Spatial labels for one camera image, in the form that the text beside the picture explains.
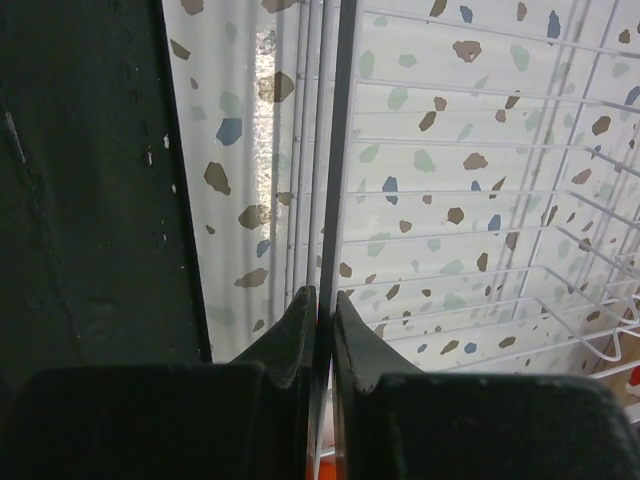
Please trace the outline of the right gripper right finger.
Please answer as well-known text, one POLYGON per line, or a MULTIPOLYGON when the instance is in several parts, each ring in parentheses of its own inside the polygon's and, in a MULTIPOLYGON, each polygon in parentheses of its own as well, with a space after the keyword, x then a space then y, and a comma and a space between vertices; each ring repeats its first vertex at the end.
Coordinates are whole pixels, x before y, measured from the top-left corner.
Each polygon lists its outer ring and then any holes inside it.
POLYGON ((345 294, 333 320, 341 479, 635 479, 639 441, 585 378, 424 372, 345 294))

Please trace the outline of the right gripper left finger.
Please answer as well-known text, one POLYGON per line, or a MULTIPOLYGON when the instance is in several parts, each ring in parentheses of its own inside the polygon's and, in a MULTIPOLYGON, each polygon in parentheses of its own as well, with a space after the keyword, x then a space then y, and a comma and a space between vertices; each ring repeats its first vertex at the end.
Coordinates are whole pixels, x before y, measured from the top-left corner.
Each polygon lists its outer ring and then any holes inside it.
POLYGON ((302 479, 316 292, 226 364, 52 369, 1 426, 5 479, 302 479))

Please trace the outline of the white wire dish rack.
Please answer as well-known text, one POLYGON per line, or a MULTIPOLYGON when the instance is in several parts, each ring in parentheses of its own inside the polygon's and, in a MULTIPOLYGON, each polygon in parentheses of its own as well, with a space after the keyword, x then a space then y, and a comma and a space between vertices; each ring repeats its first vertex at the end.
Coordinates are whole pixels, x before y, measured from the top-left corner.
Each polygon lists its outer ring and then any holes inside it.
POLYGON ((424 372, 605 386, 639 441, 639 5, 302 1, 286 286, 424 372))

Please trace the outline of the orange bowl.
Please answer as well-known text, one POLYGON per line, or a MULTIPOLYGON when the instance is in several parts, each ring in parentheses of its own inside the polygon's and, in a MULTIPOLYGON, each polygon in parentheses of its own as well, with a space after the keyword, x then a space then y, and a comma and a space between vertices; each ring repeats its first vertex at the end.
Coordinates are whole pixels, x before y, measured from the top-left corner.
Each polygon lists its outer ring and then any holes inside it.
POLYGON ((640 366, 636 366, 632 369, 629 379, 626 383, 626 389, 633 394, 639 389, 640 385, 640 366))

